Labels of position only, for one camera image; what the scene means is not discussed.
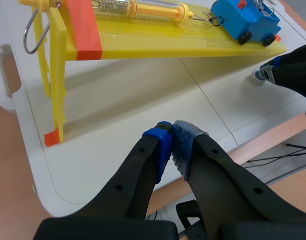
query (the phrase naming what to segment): metal spring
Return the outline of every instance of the metal spring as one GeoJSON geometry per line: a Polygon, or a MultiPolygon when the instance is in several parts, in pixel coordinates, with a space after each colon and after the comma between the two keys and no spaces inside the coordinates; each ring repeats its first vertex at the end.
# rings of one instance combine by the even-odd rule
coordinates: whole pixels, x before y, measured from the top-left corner
{"type": "Polygon", "coordinates": [[[113,14],[126,14],[128,12],[128,1],[118,0],[94,0],[97,4],[93,7],[98,8],[100,12],[113,14]]]}

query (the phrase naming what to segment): metal hook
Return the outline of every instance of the metal hook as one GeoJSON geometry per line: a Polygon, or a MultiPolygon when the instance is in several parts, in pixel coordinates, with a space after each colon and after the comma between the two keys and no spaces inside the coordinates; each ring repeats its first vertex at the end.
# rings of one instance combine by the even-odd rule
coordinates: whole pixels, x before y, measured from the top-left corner
{"type": "Polygon", "coordinates": [[[201,17],[201,16],[199,16],[199,15],[196,15],[196,14],[194,14],[194,16],[195,17],[198,17],[198,18],[195,18],[195,17],[192,17],[191,16],[191,19],[193,19],[193,20],[199,20],[199,21],[205,21],[205,22],[207,22],[207,23],[209,23],[209,24],[213,24],[215,27],[217,26],[220,26],[220,24],[215,24],[215,21],[214,21],[214,19],[222,19],[222,21],[220,22],[220,23],[223,23],[224,22],[224,18],[222,17],[222,16],[215,16],[215,17],[212,17],[210,14],[208,14],[208,13],[206,13],[206,12],[203,12],[206,16],[208,16],[209,17],[209,19],[208,20],[206,20],[205,18],[203,18],[203,17],[201,17]]]}
{"type": "Polygon", "coordinates": [[[198,17],[198,18],[195,18],[195,17],[192,17],[192,16],[191,16],[191,19],[193,19],[193,20],[198,20],[198,21],[205,21],[205,22],[207,22],[207,23],[209,23],[209,24],[214,24],[214,21],[208,21],[208,20],[206,20],[205,18],[203,18],[203,17],[201,17],[201,16],[199,16],[199,15],[196,15],[196,14],[194,14],[194,16],[195,16],[195,17],[198,17]]]}
{"type": "MultiPolygon", "coordinates": [[[[61,3],[58,1],[57,2],[57,9],[59,9],[61,7],[61,3]]],[[[24,49],[25,51],[28,53],[28,54],[34,54],[35,52],[37,52],[38,48],[41,46],[42,42],[44,41],[48,31],[49,31],[49,28],[50,28],[50,23],[47,24],[41,38],[39,39],[38,43],[36,44],[36,46],[34,47],[33,50],[29,51],[28,48],[27,48],[27,36],[28,36],[28,31],[29,29],[31,28],[34,20],[35,20],[35,17],[37,16],[37,13],[38,13],[38,9],[36,9],[31,17],[31,19],[29,19],[29,22],[25,28],[25,31],[24,31],[24,49]]]]}

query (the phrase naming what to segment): blue toy car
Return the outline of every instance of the blue toy car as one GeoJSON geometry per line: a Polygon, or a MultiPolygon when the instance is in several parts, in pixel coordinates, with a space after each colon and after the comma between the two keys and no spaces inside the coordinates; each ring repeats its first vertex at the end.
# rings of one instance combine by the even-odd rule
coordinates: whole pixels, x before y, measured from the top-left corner
{"type": "Polygon", "coordinates": [[[250,0],[245,1],[246,5],[240,8],[240,0],[217,0],[211,12],[223,17],[220,24],[240,45],[252,41],[269,46],[281,29],[277,25],[279,18],[265,4],[257,8],[250,0]]]}

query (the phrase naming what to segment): wooden floor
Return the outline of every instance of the wooden floor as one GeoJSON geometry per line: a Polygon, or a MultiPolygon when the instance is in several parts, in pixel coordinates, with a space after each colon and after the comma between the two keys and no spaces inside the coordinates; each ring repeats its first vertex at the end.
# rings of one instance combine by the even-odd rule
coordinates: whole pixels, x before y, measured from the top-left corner
{"type": "MultiPolygon", "coordinates": [[[[20,88],[12,57],[5,59],[11,92],[20,88]]],[[[31,240],[49,215],[33,191],[24,141],[16,114],[0,107],[0,240],[31,240]]]]}

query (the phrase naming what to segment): white table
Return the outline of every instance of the white table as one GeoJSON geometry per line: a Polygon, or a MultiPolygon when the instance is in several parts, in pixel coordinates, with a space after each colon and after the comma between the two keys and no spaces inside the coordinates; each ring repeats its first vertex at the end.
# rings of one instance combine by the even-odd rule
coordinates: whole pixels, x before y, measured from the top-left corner
{"type": "MultiPolygon", "coordinates": [[[[184,2],[212,5],[212,0],[184,2]]],[[[280,3],[275,9],[287,49],[306,44],[306,32],[280,3]]],[[[8,97],[0,68],[0,104],[18,115],[38,196],[53,216],[71,214],[89,202],[142,132],[161,120],[189,121],[230,151],[306,110],[306,99],[299,94],[247,80],[268,61],[263,58],[69,62],[66,142],[47,148],[44,134],[54,128],[51,99],[44,94],[37,55],[26,54],[22,43],[30,15],[31,9],[16,0],[0,0],[0,46],[12,49],[22,80],[20,90],[8,97]]],[[[35,44],[33,34],[28,44],[35,44]]],[[[0,56],[11,54],[7,49],[0,49],[0,56]]],[[[179,177],[170,161],[156,188],[179,177]]]]}

